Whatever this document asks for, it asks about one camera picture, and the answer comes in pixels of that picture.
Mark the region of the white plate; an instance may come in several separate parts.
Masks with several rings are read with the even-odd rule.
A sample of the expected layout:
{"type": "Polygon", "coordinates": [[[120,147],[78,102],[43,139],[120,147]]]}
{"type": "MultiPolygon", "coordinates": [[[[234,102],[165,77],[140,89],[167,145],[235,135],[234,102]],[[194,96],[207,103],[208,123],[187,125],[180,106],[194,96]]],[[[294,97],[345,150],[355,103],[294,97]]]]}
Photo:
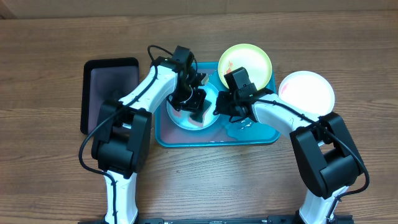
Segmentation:
{"type": "Polygon", "coordinates": [[[321,75],[297,71],[287,75],[279,85],[279,98],[309,113],[326,115],[333,111],[335,92],[321,75]]]}

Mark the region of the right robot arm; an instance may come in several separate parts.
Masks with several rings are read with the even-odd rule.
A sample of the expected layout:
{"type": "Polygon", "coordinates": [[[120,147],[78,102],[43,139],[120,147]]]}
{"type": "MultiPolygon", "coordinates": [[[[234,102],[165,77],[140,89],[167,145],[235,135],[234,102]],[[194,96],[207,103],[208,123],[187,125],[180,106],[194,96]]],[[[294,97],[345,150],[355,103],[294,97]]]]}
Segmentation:
{"type": "Polygon", "coordinates": [[[221,91],[215,114],[250,118],[289,138],[300,176],[308,191],[290,223],[352,223],[352,216],[335,215],[341,198],[358,194],[369,185],[369,172],[342,117],[300,110],[265,89],[246,94],[221,91]]]}

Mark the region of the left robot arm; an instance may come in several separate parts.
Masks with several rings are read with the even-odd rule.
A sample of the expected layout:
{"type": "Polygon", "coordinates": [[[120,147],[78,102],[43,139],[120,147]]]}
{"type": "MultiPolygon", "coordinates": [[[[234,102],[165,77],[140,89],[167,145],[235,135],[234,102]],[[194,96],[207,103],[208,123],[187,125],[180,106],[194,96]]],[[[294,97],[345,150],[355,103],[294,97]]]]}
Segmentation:
{"type": "Polygon", "coordinates": [[[205,81],[192,53],[158,57],[132,92],[101,105],[97,126],[89,133],[91,156],[98,162],[95,172],[104,176],[107,190],[108,208],[101,223],[136,222],[136,180],[149,151],[152,114],[164,100],[178,111],[201,111],[205,81]]]}

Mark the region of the light blue plate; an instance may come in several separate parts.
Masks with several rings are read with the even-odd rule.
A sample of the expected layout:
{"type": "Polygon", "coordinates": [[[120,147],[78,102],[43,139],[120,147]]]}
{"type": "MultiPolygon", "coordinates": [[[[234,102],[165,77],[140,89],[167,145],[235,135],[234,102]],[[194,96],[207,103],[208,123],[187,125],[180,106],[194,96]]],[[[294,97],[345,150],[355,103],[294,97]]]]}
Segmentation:
{"type": "Polygon", "coordinates": [[[190,115],[192,112],[189,111],[177,111],[167,103],[167,112],[171,120],[179,127],[189,130],[189,131],[199,131],[205,128],[209,128],[212,124],[216,122],[219,115],[213,115],[213,111],[216,107],[216,98],[218,96],[219,90],[211,83],[205,86],[201,86],[201,89],[206,91],[205,100],[211,102],[210,109],[207,111],[203,123],[196,123],[190,120],[190,115]]]}

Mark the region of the green and pink sponge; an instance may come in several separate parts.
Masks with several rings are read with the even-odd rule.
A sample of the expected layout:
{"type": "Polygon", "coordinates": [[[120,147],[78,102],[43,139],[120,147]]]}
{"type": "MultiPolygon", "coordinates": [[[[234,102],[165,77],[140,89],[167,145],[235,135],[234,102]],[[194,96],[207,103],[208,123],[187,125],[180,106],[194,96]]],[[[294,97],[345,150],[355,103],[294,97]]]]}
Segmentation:
{"type": "Polygon", "coordinates": [[[190,120],[196,123],[203,123],[203,120],[205,118],[205,115],[207,111],[210,109],[211,102],[208,100],[205,100],[203,103],[203,108],[200,111],[197,111],[195,113],[192,113],[190,115],[190,120]]]}

